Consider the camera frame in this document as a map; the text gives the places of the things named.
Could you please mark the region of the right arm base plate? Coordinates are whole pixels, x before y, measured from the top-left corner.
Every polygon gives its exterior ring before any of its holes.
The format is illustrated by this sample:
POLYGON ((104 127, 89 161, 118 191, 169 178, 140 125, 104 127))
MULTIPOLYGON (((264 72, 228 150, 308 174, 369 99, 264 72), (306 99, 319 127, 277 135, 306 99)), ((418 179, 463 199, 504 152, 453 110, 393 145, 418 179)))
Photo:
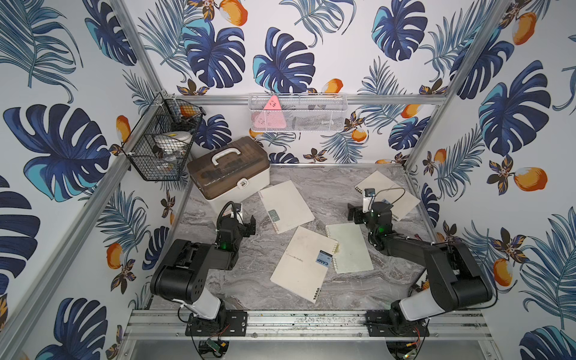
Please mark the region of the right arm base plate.
POLYGON ((426 321, 406 320, 396 310, 369 310, 364 326, 370 337, 417 338, 429 335, 426 321))

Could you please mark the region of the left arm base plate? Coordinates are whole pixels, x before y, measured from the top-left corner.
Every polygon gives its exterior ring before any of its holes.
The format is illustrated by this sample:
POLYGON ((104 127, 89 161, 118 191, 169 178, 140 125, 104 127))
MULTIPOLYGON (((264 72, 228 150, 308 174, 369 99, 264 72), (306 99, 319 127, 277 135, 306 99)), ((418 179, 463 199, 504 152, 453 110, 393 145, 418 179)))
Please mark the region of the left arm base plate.
POLYGON ((222 310, 214 319, 190 315, 185 335, 188 337, 244 337, 248 313, 242 310, 222 310))

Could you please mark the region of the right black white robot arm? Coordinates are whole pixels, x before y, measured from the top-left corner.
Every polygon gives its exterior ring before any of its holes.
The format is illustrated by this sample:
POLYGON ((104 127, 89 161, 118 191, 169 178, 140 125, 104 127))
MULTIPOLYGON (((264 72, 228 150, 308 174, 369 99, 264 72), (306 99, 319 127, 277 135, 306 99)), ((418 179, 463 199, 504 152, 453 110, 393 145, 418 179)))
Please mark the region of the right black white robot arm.
POLYGON ((390 327, 413 326, 418 321, 480 305, 493 298, 493 290, 470 249, 460 240, 429 243, 393 230, 392 208, 376 201, 376 191, 361 206, 347 205, 348 220, 368 230, 367 240, 376 251, 424 268, 428 288, 394 301, 385 315, 390 327))

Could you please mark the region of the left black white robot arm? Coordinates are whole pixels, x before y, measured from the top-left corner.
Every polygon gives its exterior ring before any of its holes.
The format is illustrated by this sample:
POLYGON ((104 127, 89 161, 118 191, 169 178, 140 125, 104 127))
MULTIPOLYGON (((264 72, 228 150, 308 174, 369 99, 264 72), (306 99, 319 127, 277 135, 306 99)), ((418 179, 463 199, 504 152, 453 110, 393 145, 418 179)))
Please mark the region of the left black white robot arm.
POLYGON ((245 223, 237 211, 237 204, 227 202, 217 216, 214 243, 184 239, 172 243, 152 276, 151 294, 187 308, 201 320, 216 320, 225 307, 206 289, 208 273, 232 270, 239 259, 242 240, 254 236, 256 230, 255 217, 245 223))

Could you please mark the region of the cream spiral notebook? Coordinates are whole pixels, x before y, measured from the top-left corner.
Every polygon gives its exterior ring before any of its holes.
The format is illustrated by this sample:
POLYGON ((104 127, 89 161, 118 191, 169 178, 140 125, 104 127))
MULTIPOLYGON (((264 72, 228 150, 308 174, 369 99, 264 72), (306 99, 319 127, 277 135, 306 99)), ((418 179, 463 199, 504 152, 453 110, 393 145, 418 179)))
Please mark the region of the cream spiral notebook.
POLYGON ((259 197, 276 233, 285 233, 315 219, 292 181, 259 191, 259 197))

